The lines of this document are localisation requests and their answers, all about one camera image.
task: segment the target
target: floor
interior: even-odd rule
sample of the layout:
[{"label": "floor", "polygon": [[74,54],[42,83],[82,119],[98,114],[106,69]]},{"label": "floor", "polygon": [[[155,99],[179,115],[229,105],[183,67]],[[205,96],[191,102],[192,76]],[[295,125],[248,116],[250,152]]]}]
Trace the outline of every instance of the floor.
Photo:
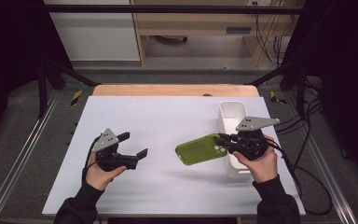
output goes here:
[{"label": "floor", "polygon": [[[254,67],[241,38],[190,36],[183,43],[157,36],[150,40],[144,67],[128,62],[77,63],[76,71],[102,83],[245,84],[274,67],[275,64],[267,59],[261,66]],[[67,85],[63,91],[49,88],[48,96],[55,106],[48,111],[45,121],[37,119],[36,82],[14,90],[9,96],[7,111],[0,122],[0,221],[14,218],[17,222],[11,223],[19,223],[20,218],[22,223],[24,220],[51,223],[51,217],[42,216],[41,209],[76,130],[87,96],[93,90],[67,75],[64,78]],[[296,87],[282,91],[280,80],[281,77],[275,77],[257,88],[266,100],[270,116],[292,123],[297,119],[294,110]],[[309,81],[320,85],[317,78],[309,77]],[[71,105],[78,90],[82,90],[82,95],[76,105]],[[271,100],[271,92],[276,94],[278,101]],[[307,90],[309,104],[306,106],[317,99],[316,94]],[[335,133],[320,109],[310,117],[309,126],[290,129],[287,133],[283,127],[276,128],[282,147],[293,162],[308,127],[311,127],[299,165],[332,190],[334,206],[331,211],[322,216],[308,213],[301,222],[358,223],[358,165],[356,161],[342,157]],[[302,201],[308,211],[325,211],[329,200],[324,188],[301,170],[296,173],[303,189]],[[242,223],[255,223],[255,217],[243,217]]]}]

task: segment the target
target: white tabletop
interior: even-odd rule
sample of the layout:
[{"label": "white tabletop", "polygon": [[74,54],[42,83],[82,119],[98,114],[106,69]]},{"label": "white tabletop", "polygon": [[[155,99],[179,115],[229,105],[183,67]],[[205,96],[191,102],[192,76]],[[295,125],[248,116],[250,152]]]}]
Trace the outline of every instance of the white tabletop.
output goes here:
[{"label": "white tabletop", "polygon": [[[110,217],[219,217],[256,214],[260,197],[253,179],[227,176],[224,159],[185,166],[174,149],[184,142],[218,133],[219,104],[242,101],[248,116],[269,118],[262,97],[91,96],[43,209],[55,215],[62,202],[81,186],[81,170],[95,137],[106,128],[130,132],[118,152],[135,155],[148,148],[136,170],[115,178],[97,203]],[[279,143],[273,127],[263,129]],[[278,169],[286,193],[305,214],[294,181],[279,157]]]}]

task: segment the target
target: hand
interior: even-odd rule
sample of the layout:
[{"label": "hand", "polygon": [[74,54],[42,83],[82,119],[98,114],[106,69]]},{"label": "hand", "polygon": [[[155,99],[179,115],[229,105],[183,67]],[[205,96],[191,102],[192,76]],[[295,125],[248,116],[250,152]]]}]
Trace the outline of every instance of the hand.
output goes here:
[{"label": "hand", "polygon": [[101,169],[98,164],[96,163],[96,156],[95,153],[91,153],[89,164],[92,164],[87,171],[87,178],[86,181],[90,184],[93,188],[98,190],[106,189],[107,185],[110,181],[112,181],[116,176],[121,175],[127,167],[120,166],[117,169],[106,172]]},{"label": "hand", "polygon": [[[270,136],[264,136],[267,141],[273,141]],[[249,161],[238,151],[234,151],[233,155],[238,159],[238,162],[248,167],[256,183],[266,182],[278,175],[277,154],[273,147],[268,146],[264,155],[254,161]]]}]

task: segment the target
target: green object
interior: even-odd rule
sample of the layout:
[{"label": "green object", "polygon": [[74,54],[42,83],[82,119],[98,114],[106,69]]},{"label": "green object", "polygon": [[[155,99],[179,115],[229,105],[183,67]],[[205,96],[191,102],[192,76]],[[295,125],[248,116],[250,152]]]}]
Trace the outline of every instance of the green object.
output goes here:
[{"label": "green object", "polygon": [[214,141],[215,137],[220,138],[219,134],[213,133],[183,143],[176,147],[175,152],[185,165],[225,157],[227,155],[227,149],[218,146]]}]

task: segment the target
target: black sleeve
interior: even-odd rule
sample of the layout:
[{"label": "black sleeve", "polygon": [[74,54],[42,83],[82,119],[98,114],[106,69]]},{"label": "black sleeve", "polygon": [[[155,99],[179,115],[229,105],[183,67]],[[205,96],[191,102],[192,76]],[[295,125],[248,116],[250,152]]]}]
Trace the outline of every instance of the black sleeve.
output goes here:
[{"label": "black sleeve", "polygon": [[262,200],[257,206],[257,223],[300,223],[296,200],[286,194],[279,176],[259,184],[254,182],[253,185]]},{"label": "black sleeve", "polygon": [[84,183],[75,198],[66,199],[54,218],[54,224],[90,224],[98,216],[95,205],[103,191]]}]

